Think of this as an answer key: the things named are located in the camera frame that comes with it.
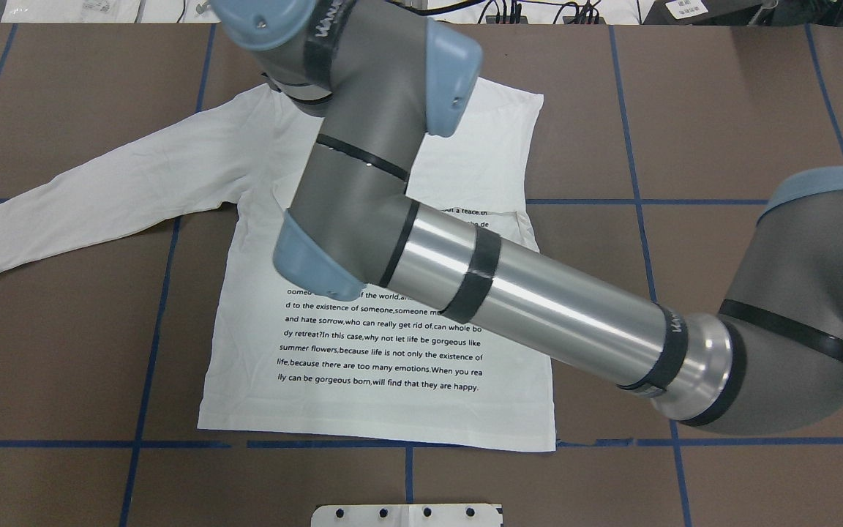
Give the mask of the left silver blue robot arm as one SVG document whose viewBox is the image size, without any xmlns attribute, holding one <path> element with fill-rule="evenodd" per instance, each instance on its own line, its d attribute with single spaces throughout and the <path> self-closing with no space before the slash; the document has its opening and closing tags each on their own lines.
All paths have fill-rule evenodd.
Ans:
<svg viewBox="0 0 843 527">
<path fill-rule="evenodd" d="M 375 284 L 599 375 L 712 433 L 782 433 L 843 406 L 843 167 L 787 178 L 716 315 L 679 315 L 407 196 L 455 133 L 482 48 L 385 1 L 214 1 L 225 32 L 321 129 L 274 251 L 351 301 Z"/>
</svg>

